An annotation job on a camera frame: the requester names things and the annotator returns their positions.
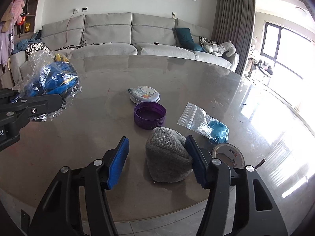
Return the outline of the teal cushion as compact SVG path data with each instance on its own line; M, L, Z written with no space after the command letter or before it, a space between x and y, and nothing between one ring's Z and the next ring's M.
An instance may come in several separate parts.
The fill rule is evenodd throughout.
M180 45L191 51L206 52L203 47L195 43L189 28L175 28L177 39Z

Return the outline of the zip bag with blue item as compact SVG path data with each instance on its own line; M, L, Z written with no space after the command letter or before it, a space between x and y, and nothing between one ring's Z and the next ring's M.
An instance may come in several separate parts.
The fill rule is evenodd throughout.
M229 128L225 124L192 103L186 105L177 124L206 137L213 144L227 143L229 138Z

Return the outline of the patterned cushion near plush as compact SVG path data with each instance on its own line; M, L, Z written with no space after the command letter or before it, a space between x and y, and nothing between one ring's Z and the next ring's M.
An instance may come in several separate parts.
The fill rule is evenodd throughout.
M206 37L200 36L199 37L199 45L204 46L204 45L217 45L218 43L216 41L210 40Z

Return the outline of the white plush toy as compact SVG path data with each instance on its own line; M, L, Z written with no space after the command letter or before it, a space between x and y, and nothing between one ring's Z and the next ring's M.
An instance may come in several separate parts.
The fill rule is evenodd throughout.
M212 55L222 56L226 53L227 57L231 57L236 52L235 46L230 42L225 42L221 44L205 44L203 45L203 49Z

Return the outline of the black tape roll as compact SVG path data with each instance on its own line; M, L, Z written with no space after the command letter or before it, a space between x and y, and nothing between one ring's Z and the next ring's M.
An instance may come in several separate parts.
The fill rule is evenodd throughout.
M225 162L228 166L241 168L245 166L245 158L241 151L229 143L216 145L212 150L212 156Z

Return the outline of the grey curtain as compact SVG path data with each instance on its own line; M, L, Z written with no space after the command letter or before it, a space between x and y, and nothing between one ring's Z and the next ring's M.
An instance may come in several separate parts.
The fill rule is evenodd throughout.
M212 39L231 41L239 54L235 72L242 75L247 63L255 23L256 0L217 0Z

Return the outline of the round cartoon bear tin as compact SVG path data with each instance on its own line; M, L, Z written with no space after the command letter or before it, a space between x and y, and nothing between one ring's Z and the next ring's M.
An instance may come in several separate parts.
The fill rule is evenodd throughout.
M130 93L130 100L135 103L143 103L143 102L156 102L160 101L160 93L149 86L138 86L135 88L129 88L128 92Z

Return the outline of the patterned black white cushion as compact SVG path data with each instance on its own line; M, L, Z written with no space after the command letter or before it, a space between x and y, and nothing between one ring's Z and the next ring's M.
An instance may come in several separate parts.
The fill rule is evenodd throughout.
M38 51L50 52L51 50L42 42L31 43L28 45L27 49L25 50L26 58L28 58L30 55Z

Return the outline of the grey sectional sofa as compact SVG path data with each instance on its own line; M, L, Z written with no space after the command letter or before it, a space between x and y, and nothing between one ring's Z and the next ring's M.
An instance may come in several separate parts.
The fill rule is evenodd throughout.
M189 28L195 43L199 37L210 39L210 31L181 19L139 13L84 14L49 23L30 39L16 43L9 58L13 82L26 74L26 52L31 43L44 43L51 51L59 51L69 59L105 55L153 55L196 60L235 71L239 54L215 56L207 52L183 48L175 28Z

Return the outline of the purple plastic lid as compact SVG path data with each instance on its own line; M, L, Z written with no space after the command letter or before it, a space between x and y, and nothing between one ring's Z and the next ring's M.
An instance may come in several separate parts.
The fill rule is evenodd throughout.
M156 102L142 102L134 108L134 122L145 130L162 127L167 111L164 106Z

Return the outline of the grey knit pouch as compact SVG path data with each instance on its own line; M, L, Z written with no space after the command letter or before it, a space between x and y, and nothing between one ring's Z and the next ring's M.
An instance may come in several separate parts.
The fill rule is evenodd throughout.
M192 157L186 138L173 129L156 127L146 142L146 161L151 178L159 183L177 183L192 172Z

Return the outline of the hanging clothes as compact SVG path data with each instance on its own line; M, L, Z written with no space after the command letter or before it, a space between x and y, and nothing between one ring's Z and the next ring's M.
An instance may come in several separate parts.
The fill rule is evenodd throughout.
M14 48L14 25L21 23L24 0L11 2L1 17L1 65L7 65L8 58Z

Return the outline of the bag with blue contents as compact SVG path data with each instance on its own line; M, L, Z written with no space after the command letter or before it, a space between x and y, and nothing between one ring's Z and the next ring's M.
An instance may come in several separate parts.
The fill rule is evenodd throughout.
M37 51L27 59L26 74L18 85L20 93L13 101L58 94L61 105L57 111L31 117L36 122L52 119L60 115L75 95L82 91L79 74L62 53Z

